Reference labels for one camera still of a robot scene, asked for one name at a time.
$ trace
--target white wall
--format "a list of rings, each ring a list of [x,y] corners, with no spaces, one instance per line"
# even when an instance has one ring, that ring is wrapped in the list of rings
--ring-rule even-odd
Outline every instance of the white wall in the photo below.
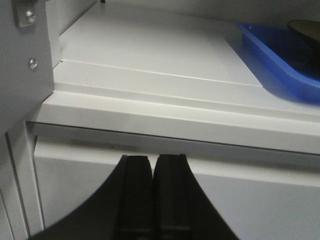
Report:
[[[97,0],[55,0],[60,35]]]
[[[320,21],[319,0],[106,0],[192,16],[284,27],[292,19]]]

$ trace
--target white metal surface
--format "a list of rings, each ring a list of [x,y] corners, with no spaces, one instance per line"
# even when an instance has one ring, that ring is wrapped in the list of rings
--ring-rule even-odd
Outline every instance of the white metal surface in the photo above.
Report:
[[[31,119],[58,125],[319,154],[320,123],[56,91]]]
[[[56,0],[45,1],[48,36],[50,41],[52,68],[60,62],[60,32],[58,23],[58,5]]]
[[[318,0],[106,0],[106,2],[278,27],[285,27],[292,19],[320,20]]]
[[[206,21],[97,3],[60,37],[61,59],[261,87]]]
[[[28,234],[18,194],[15,173],[4,135],[0,137],[0,191],[14,239],[27,239]]]
[[[59,33],[62,34],[97,0],[50,0],[56,1]]]
[[[7,211],[0,191],[0,239],[14,240],[8,220]]]
[[[35,163],[46,225],[79,206],[108,177],[121,155],[159,153],[39,137]],[[240,239],[315,240],[320,237],[318,170],[249,165],[188,157],[203,190]]]
[[[17,123],[8,135],[29,231],[35,235],[44,229],[33,159],[35,140],[25,122]]]

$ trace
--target white shelf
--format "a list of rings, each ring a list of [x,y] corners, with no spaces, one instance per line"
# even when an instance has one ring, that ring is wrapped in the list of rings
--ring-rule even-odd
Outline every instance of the white shelf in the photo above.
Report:
[[[230,22],[97,3],[61,36],[56,91],[33,120],[320,154],[320,107],[240,37]]]

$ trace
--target drawer front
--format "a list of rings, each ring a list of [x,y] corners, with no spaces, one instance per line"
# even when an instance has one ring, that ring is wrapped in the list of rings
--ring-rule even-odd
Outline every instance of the drawer front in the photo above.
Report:
[[[154,168],[159,153],[40,137],[35,165],[46,227],[83,203],[121,155],[147,155]],[[217,159],[189,157],[188,162],[207,197],[240,239],[320,238],[317,174]]]

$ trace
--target white cabinet panel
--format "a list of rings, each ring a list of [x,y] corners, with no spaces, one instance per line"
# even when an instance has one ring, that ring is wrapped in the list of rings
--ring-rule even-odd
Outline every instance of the white cabinet panel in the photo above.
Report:
[[[14,240],[14,237],[12,236],[5,204],[1,196],[1,191],[0,191],[0,239]]]
[[[56,222],[87,199],[123,154],[147,155],[152,168],[158,157],[138,148],[40,137],[35,164],[45,224]],[[243,158],[233,163],[188,158],[204,192],[240,239],[319,239],[319,169],[249,165]]]
[[[28,237],[6,137],[0,136],[0,190],[15,240]]]

